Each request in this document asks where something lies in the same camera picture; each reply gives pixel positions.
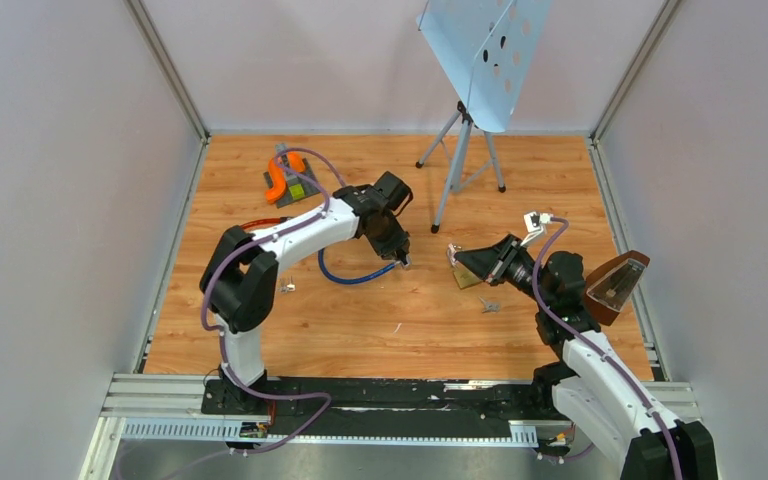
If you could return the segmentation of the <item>blue cable lock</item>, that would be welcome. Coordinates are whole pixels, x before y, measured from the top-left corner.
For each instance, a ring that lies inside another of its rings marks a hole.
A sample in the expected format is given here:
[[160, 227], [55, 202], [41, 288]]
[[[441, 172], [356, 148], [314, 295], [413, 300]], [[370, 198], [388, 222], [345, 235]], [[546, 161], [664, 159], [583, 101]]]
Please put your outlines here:
[[340, 286], [360, 286], [371, 284], [404, 271], [406, 266], [398, 261], [385, 262], [374, 269], [345, 269], [333, 265], [330, 254], [325, 250], [317, 252], [317, 266], [322, 276], [330, 283]]

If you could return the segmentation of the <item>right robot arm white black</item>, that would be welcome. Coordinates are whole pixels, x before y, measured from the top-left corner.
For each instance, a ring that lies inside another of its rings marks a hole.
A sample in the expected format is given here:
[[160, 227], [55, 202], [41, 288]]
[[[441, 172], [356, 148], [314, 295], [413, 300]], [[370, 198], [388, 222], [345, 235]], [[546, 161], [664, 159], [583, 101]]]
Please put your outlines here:
[[454, 269], [532, 298], [541, 341], [558, 359], [535, 370], [531, 403], [544, 417], [570, 419], [617, 467], [622, 479], [716, 479], [715, 444], [698, 420], [685, 421], [646, 388], [610, 344], [610, 326], [648, 256], [627, 251], [585, 273], [569, 251], [532, 257], [520, 238], [472, 250], [447, 248]]

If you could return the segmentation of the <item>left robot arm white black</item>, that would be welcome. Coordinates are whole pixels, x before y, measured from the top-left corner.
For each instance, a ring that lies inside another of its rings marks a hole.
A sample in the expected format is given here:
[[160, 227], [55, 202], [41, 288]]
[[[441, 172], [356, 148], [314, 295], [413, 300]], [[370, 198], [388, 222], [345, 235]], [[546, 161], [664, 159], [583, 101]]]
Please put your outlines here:
[[388, 265], [408, 265], [409, 234], [398, 217], [412, 198], [411, 188], [387, 171], [372, 184], [345, 185], [320, 206], [269, 228], [232, 226], [222, 233], [199, 281], [201, 326], [217, 333], [220, 351], [220, 376], [207, 385], [204, 412], [220, 405], [262, 413], [279, 401], [320, 400], [330, 407], [326, 392], [267, 379], [262, 325], [274, 307], [279, 277], [331, 245], [359, 238]]

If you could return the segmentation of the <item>blue lock key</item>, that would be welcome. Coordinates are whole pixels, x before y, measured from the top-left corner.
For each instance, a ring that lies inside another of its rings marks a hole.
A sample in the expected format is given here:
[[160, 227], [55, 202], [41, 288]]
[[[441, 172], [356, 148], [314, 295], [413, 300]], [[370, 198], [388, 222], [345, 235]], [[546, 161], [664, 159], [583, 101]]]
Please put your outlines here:
[[458, 245], [449, 243], [446, 248], [446, 255], [450, 262], [455, 261], [455, 255], [460, 250]]

